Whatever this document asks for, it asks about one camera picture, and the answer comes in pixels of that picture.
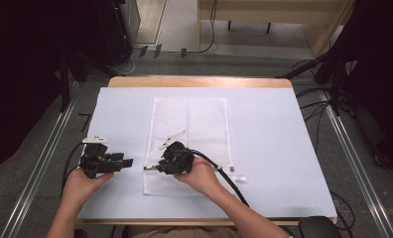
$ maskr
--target white tabletop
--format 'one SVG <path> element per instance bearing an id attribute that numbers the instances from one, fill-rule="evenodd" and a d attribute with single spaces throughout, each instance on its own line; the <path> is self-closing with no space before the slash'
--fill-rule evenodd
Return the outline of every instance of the white tabletop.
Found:
<path id="1" fill-rule="evenodd" d="M 109 140 L 109 153 L 133 158 L 101 187 L 78 222 L 151 223 L 227 220 L 203 196 L 143 193 L 143 160 L 155 97 L 218 97 L 227 100 L 236 185 L 249 205 L 272 220 L 336 213 L 293 88 L 126 87 L 101 88 L 88 137 Z"/>

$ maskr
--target table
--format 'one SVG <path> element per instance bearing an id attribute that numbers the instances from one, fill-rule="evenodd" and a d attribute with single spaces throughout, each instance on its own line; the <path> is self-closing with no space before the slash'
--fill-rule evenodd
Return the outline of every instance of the table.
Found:
<path id="1" fill-rule="evenodd" d="M 84 205 L 78 224 L 232 224 L 204 196 L 143 194 L 142 165 L 156 96 L 225 98 L 235 173 L 247 176 L 236 185 L 251 207 L 279 225 L 297 225 L 313 215 L 336 221 L 289 80 L 166 76 L 114 77 L 101 89 L 88 137 L 108 137 L 109 153 L 122 152 L 135 161 Z"/>
<path id="2" fill-rule="evenodd" d="M 200 21 L 210 19 L 212 2 L 197 2 L 198 47 Z M 302 24 L 317 58 L 328 48 L 337 27 L 349 18 L 353 6 L 354 0 L 217 0 L 215 20 Z"/>

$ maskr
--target hand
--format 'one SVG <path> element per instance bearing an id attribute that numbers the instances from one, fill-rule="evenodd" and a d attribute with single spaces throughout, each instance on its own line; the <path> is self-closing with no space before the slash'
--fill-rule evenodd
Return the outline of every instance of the hand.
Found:
<path id="1" fill-rule="evenodd" d="M 195 191 L 208 197 L 212 193 L 223 189 L 223 186 L 215 176 L 211 164 L 199 157 L 194 159 L 193 169 L 190 173 L 175 175 L 175 178 L 181 182 L 187 183 Z"/>
<path id="2" fill-rule="evenodd" d="M 83 169 L 73 170 L 66 180 L 61 206 L 69 206 L 73 211 L 79 212 L 92 195 L 113 176 L 114 174 L 105 174 L 99 178 L 89 178 Z"/>

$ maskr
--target black equipment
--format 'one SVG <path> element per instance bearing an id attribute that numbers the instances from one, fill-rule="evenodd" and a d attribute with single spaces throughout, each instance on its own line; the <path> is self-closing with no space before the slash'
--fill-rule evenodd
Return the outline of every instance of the black equipment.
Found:
<path id="1" fill-rule="evenodd" d="M 159 172 L 166 175 L 189 173 L 193 168 L 194 153 L 181 142 L 174 142 L 163 153 L 163 159 L 156 166 Z"/>
<path id="2" fill-rule="evenodd" d="M 105 154 L 107 147 L 102 144 L 86 144 L 79 166 L 93 179 L 97 174 L 120 172 L 132 167 L 133 159 L 123 160 L 123 153 Z"/>

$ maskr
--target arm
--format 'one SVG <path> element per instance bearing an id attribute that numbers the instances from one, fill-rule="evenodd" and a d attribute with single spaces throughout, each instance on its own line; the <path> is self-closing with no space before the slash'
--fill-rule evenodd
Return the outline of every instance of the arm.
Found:
<path id="1" fill-rule="evenodd" d="M 204 159 L 195 158 L 191 172 L 175 175 L 175 178 L 187 183 L 217 204 L 233 221 L 243 237 L 289 237 L 280 227 L 228 192 L 217 180 L 211 165 Z"/>
<path id="2" fill-rule="evenodd" d="M 82 206 L 99 187 L 112 178 L 113 174 L 89 178 L 82 169 L 72 171 L 66 180 L 60 208 L 52 222 L 48 238 L 73 237 L 76 216 Z"/>

